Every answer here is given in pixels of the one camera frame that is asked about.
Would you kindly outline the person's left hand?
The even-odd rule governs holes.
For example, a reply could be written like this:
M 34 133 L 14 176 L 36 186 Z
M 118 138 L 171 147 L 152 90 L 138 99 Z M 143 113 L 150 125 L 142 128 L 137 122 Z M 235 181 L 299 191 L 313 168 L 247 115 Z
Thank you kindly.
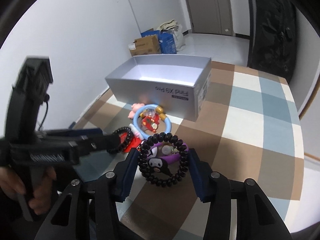
M 56 180 L 56 172 L 53 167 L 46 169 L 42 181 L 33 192 L 33 199 L 29 201 L 29 207 L 36 215 L 49 211 L 52 198 L 52 184 Z M 9 198 L 15 198 L 17 194 L 24 194 L 25 187 L 19 176 L 11 169 L 1 167 L 1 189 Z

